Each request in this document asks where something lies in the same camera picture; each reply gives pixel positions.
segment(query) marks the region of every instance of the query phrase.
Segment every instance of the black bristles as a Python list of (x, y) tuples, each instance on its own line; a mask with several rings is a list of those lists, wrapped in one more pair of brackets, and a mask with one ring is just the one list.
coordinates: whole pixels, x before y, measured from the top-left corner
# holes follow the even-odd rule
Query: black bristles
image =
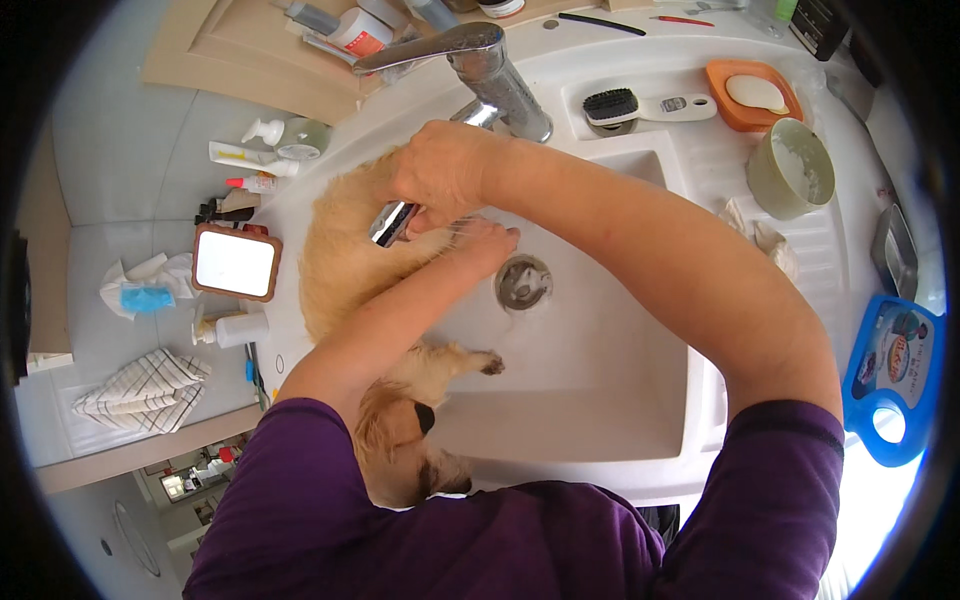
[(634, 92), (626, 87), (593, 94), (584, 101), (584, 112), (591, 119), (612, 119), (639, 108)]

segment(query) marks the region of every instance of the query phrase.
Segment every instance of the hand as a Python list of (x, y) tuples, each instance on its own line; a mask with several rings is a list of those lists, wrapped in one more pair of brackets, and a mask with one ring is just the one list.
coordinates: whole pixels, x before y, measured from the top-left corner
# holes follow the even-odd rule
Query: hand
[(382, 196), (424, 208), (407, 226), (415, 239), (484, 206), (484, 177), (510, 139), (450, 121), (430, 121), (394, 155), (394, 174)]
[(467, 217), (455, 236), (457, 246), (444, 256), (456, 261), (458, 269), (467, 269), (478, 279), (491, 276), (516, 250), (520, 230), (506, 229), (483, 217)]

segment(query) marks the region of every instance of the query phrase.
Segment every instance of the small mirror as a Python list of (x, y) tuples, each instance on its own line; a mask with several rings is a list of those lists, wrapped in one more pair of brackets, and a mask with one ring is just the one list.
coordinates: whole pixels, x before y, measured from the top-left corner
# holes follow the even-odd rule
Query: small mirror
[(262, 233), (200, 225), (194, 244), (193, 286), (266, 302), (274, 296), (282, 248), (278, 239)]

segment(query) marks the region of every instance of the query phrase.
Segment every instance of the metal container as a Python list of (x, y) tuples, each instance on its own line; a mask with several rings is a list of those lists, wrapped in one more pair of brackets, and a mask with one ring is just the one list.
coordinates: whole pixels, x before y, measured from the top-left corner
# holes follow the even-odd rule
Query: metal container
[(897, 204), (880, 213), (870, 257), (884, 289), (913, 301), (917, 296), (917, 250)]

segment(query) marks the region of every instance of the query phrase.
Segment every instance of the purple shirt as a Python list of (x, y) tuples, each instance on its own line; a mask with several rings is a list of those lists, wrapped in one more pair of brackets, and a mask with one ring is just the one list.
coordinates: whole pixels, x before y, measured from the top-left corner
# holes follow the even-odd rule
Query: purple shirt
[(634, 507), (589, 484), (377, 508), (337, 414), (285, 400), (247, 446), (183, 596), (812, 598), (836, 539), (841, 440), (812, 404), (744, 410), (664, 553)]

